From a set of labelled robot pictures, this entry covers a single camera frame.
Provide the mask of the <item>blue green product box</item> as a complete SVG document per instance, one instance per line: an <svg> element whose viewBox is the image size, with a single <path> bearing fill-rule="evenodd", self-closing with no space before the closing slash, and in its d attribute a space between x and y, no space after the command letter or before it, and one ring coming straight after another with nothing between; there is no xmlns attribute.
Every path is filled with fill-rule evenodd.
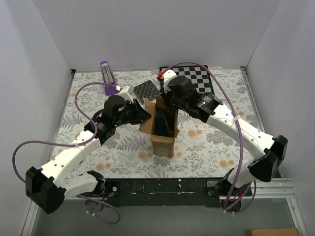
<svg viewBox="0 0 315 236"><path fill-rule="evenodd" d="M169 137L168 123L163 110L157 110L155 114L156 134L159 136Z"/></svg>

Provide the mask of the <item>brown cardboard express box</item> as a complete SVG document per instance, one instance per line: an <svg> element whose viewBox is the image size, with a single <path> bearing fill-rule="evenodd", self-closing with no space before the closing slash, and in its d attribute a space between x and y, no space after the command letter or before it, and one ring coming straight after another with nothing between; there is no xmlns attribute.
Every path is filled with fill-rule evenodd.
<svg viewBox="0 0 315 236"><path fill-rule="evenodd" d="M173 156L175 139L179 133L178 110L168 105L159 95L155 103L145 98L144 106L151 118L140 124L139 131L150 135L154 155Z"/></svg>

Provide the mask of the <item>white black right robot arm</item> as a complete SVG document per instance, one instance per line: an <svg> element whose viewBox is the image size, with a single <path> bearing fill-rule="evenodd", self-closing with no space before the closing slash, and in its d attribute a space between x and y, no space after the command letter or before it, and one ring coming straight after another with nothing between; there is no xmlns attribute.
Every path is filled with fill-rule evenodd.
<svg viewBox="0 0 315 236"><path fill-rule="evenodd" d="M284 160L288 140L283 135L273 137L242 118L234 117L232 111L211 93L198 93L191 80L168 70L161 77L162 97L175 109L190 117L215 127L241 144L253 157L243 163L240 170L230 170L218 184L216 192L236 194L241 187L255 180L270 182Z"/></svg>

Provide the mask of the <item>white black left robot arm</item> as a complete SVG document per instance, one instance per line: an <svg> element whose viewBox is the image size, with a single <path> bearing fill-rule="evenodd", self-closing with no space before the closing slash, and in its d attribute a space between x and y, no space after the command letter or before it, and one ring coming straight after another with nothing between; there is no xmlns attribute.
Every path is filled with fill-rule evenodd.
<svg viewBox="0 0 315 236"><path fill-rule="evenodd" d="M31 167L26 172L26 195L45 213L56 211L64 200L87 193L99 197L105 191L105 178L96 171L68 178L72 170L91 152L101 147L124 124L141 124L151 118L137 99L125 100L113 95L96 112L73 146L63 150L53 160L39 169Z"/></svg>

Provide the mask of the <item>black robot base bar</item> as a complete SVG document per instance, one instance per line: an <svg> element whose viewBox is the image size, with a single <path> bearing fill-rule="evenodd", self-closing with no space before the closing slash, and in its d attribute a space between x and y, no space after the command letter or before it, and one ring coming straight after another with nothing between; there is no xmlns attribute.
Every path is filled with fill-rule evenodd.
<svg viewBox="0 0 315 236"><path fill-rule="evenodd" d="M114 207L221 207L231 184L223 178L108 178L98 196Z"/></svg>

